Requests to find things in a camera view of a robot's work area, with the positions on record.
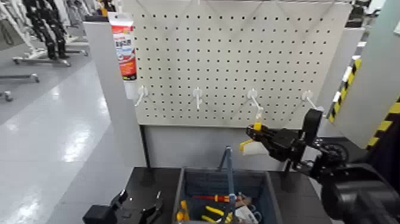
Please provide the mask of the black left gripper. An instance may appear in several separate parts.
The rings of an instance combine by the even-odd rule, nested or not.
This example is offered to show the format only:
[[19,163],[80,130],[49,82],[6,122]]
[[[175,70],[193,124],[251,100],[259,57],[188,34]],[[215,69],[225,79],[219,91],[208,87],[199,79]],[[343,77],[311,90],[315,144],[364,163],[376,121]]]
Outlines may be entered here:
[[[115,210],[122,208],[127,200],[128,193],[122,189],[110,202],[110,206],[92,205],[82,217],[85,224],[115,224],[117,216]],[[155,223],[164,211],[164,198],[161,191],[158,191],[154,204],[149,208],[144,208],[140,212],[139,224]]]

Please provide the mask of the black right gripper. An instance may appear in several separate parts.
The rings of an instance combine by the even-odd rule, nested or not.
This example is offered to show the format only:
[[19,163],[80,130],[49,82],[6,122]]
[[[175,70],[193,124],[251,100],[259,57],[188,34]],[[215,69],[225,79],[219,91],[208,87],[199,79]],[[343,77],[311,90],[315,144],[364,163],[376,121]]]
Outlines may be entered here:
[[246,127],[246,134],[256,142],[260,142],[269,152],[269,155],[278,161],[290,160],[300,162],[305,151],[304,131],[281,129],[273,136],[273,131],[261,125],[256,130],[254,125]]

